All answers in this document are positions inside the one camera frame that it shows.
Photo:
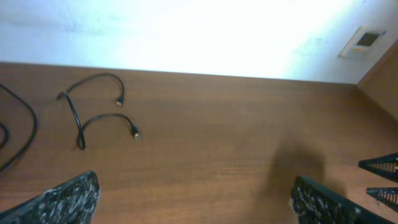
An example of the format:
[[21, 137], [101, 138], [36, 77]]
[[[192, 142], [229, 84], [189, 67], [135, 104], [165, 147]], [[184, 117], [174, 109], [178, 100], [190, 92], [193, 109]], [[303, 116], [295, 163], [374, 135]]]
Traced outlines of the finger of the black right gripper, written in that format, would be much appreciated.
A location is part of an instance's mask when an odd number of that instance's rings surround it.
[[358, 162], [358, 167], [397, 182], [397, 153]]
[[366, 189], [366, 193], [393, 211], [398, 212], [397, 187], [371, 187]]

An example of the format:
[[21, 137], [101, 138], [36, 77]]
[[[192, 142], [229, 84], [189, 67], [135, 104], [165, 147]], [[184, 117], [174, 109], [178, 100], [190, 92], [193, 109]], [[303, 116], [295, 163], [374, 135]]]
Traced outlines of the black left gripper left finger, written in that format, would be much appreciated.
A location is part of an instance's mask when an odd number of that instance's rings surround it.
[[9, 210], [1, 212], [1, 223], [90, 223], [100, 185], [95, 172], [86, 171]]

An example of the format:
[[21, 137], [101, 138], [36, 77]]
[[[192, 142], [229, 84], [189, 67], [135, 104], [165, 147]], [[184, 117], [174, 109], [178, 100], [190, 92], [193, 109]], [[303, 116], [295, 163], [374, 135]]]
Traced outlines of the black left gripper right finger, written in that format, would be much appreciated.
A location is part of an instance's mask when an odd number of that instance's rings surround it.
[[305, 175], [298, 175], [290, 204], [300, 224], [393, 224]]

